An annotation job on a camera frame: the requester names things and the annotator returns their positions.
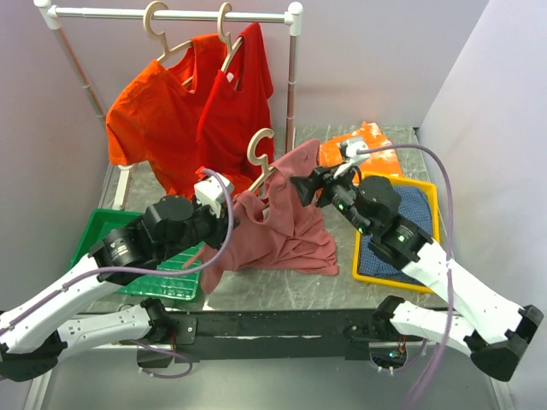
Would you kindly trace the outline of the green plastic tray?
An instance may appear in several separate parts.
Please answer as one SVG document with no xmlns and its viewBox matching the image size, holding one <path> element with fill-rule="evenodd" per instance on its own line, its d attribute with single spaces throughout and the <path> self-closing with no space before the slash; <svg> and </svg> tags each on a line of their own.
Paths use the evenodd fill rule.
<svg viewBox="0 0 547 410">
<path fill-rule="evenodd" d="M 91 213 L 79 245 L 69 267 L 72 268 L 79 260 L 88 254 L 90 248 L 100 239 L 103 239 L 115 228 L 121 228 L 140 213 L 113 209 L 97 208 Z M 186 249 L 180 254 L 164 261 L 157 270 L 174 272 L 183 270 L 183 265 L 200 249 L 201 244 Z M 185 276 L 145 276 L 136 279 L 128 286 L 117 291 L 118 294 L 128 296 L 158 297 L 175 301 L 192 302 L 198 296 L 200 272 Z"/>
</svg>

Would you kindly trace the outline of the dusty pink t shirt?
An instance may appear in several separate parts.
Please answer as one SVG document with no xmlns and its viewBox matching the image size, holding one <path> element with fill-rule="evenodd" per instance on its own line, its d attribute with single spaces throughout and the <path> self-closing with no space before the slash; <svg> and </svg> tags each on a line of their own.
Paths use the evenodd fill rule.
<svg viewBox="0 0 547 410">
<path fill-rule="evenodd" d="M 318 166 L 321 143 L 306 141 L 274 164 L 261 199 L 249 190 L 234 197 L 234 228 L 226 251 L 201 273 L 200 287 L 212 293 L 225 272 L 247 268 L 292 270 L 325 276 L 338 274 L 336 243 L 322 212 L 304 207 L 292 176 L 308 176 Z"/>
</svg>

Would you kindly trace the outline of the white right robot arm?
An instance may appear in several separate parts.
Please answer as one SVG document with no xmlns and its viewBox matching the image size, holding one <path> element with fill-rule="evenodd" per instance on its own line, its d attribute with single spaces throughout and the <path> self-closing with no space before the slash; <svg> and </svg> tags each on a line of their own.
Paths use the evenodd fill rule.
<svg viewBox="0 0 547 410">
<path fill-rule="evenodd" d="M 491 378 L 508 382 L 513 377 L 544 319 L 537 307 L 500 296 L 449 257 L 427 231 L 400 214 L 401 197 L 389 179 L 370 176 L 355 185 L 351 171 L 317 167 L 291 183 L 303 206 L 334 206 L 369 238 L 368 247 L 380 260 L 449 305 L 448 311 L 434 311 L 389 296 L 373 315 L 380 338 L 390 341 L 400 334 L 442 343 Z"/>
</svg>

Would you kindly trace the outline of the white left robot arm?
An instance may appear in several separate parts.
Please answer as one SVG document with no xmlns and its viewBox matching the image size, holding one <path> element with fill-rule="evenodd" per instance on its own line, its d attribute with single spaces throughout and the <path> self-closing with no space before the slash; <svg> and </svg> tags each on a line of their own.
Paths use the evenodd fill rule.
<svg viewBox="0 0 547 410">
<path fill-rule="evenodd" d="M 1 314 L 1 377 L 24 382 L 82 350 L 136 340 L 160 343 L 173 331 L 163 304 L 148 298 L 123 312 L 77 318 L 81 309 L 200 243 L 225 249 L 234 229 L 230 200 L 166 196 L 93 244 L 65 275 Z"/>
</svg>

